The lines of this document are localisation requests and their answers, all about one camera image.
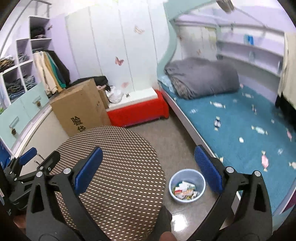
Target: folded clothes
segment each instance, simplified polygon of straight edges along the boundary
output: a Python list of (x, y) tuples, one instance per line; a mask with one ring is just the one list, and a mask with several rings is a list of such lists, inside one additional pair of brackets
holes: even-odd
[(25, 62), (30, 59), (29, 56), (24, 53), (19, 53), (18, 58), (19, 58), (19, 63)]
[(11, 87), (11, 86), (18, 86), (18, 85), (21, 85), (22, 83), (21, 83), (21, 80), (20, 79), (17, 79), (17, 80), (14, 80), (14, 81), (12, 81), (11, 83), (7, 83), (7, 82), (5, 82), (5, 86), (6, 86), (6, 88), (8, 89), (9, 87)]
[(32, 83), (32, 84), (26, 84), (26, 88), (27, 90), (32, 89), (35, 85), (37, 85), (36, 83)]
[(14, 58), (11, 55), (0, 58), (0, 72), (3, 72), (14, 65)]
[(34, 75), (25, 75), (23, 77), (25, 84), (32, 84), (35, 83), (35, 77)]
[(45, 30), (43, 27), (36, 27), (31, 29), (31, 39), (36, 39), (36, 36), (45, 34)]
[(23, 95), (25, 93), (24, 90), (18, 92), (18, 93), (15, 93), (15, 94), (12, 94), (9, 96), (10, 100), (15, 100), (17, 99), (18, 97), (20, 97), (21, 95)]
[(10, 86), (7, 89), (7, 92), (8, 92), (8, 94), (14, 94), (14, 93), (20, 92), (23, 89), (24, 89), (24, 87), (22, 85)]
[(32, 39), (46, 39), (46, 35), (40, 34), (40, 35), (33, 37)]

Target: teal mattress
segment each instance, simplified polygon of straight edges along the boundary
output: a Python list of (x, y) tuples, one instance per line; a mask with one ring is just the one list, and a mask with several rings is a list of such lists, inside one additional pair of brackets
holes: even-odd
[[(272, 213), (295, 185), (296, 138), (287, 136), (293, 128), (280, 109), (254, 90), (242, 86), (236, 93), (185, 100), (162, 85), (224, 166), (251, 174), (259, 170), (267, 187)], [(215, 130), (214, 121), (221, 127)], [(262, 153), (268, 158), (267, 172), (261, 164)]]

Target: light blue drawer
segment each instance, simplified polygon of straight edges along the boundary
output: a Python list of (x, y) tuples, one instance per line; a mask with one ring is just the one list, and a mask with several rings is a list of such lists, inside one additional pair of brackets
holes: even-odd
[(28, 90), (19, 98), (28, 116), (33, 119), (33, 117), (48, 103), (49, 99), (44, 91), (43, 84), (40, 83), (34, 86), (32, 89)]
[[(11, 148), (22, 132), (22, 130), (29, 123), (28, 116), (24, 106), (18, 98), (0, 115), (0, 136), (6, 145)], [(16, 130), (16, 134), (12, 134), (12, 129)]]

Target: polka dot tablecloth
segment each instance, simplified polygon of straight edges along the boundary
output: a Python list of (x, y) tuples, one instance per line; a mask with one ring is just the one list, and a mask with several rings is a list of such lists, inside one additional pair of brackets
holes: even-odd
[[(145, 240), (162, 206), (165, 176), (151, 144), (125, 128), (102, 126), (69, 138), (58, 149), (60, 162), (51, 174), (72, 168), (95, 146), (103, 162), (80, 200), (105, 234), (114, 241)], [(75, 228), (60, 193), (59, 206)]]

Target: metal railing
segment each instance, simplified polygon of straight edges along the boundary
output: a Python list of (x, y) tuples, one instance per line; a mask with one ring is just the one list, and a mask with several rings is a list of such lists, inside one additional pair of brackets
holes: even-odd
[(4, 49), (5, 45), (6, 45), (6, 42), (7, 42), (8, 38), (9, 38), (9, 36), (10, 36), (10, 34), (11, 34), (13, 28), (15, 27), (16, 23), (18, 22), (18, 20), (20, 19), (20, 17), (21, 17), (22, 14), (24, 13), (24, 11), (27, 9), (27, 7), (28, 7), (28, 6), (31, 4), (31, 2), (33, 2), (33, 1), (36, 2), (36, 4), (35, 4), (35, 15), (38, 14), (38, 3), (44, 3), (44, 4), (47, 4), (47, 10), (46, 10), (46, 12), (47, 12), (47, 17), (49, 18), (49, 6), (51, 5), (51, 3), (46, 2), (46, 1), (43, 1), (43, 0), (30, 0), (29, 3), (25, 6), (25, 8), (21, 11), (21, 13), (19, 14), (19, 16), (17, 17), (17, 19), (15, 20), (15, 22), (14, 22), (13, 25), (11, 26), (11, 28), (10, 28), (8, 34), (6, 35), (6, 38), (5, 38), (5, 40), (4, 40), (4, 42), (3, 42), (3, 45), (2, 45), (2, 47), (1, 47), (1, 49), (0, 49), (0, 56), (2, 55), (3, 49)]

